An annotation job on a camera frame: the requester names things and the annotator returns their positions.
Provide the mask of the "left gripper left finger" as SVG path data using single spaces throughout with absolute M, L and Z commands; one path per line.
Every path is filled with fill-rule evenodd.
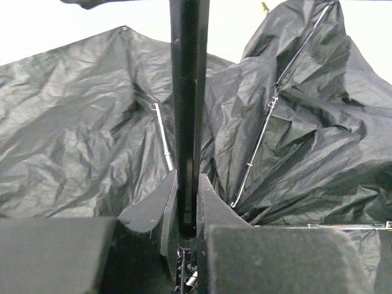
M 1 219 L 2 293 L 170 293 L 177 179 L 117 217 Z

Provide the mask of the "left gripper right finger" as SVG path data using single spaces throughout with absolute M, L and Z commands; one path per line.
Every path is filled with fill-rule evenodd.
M 200 293 L 371 293 L 358 251 L 337 230 L 254 227 L 199 178 Z

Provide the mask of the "lavender umbrella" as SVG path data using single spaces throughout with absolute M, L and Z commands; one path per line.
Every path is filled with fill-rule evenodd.
M 285 1 L 237 64 L 207 55 L 208 1 L 171 40 L 127 26 L 1 67 L 1 219 L 117 217 L 176 172 L 170 293 L 200 293 L 200 175 L 254 227 L 337 230 L 391 292 L 391 85 L 339 1 Z

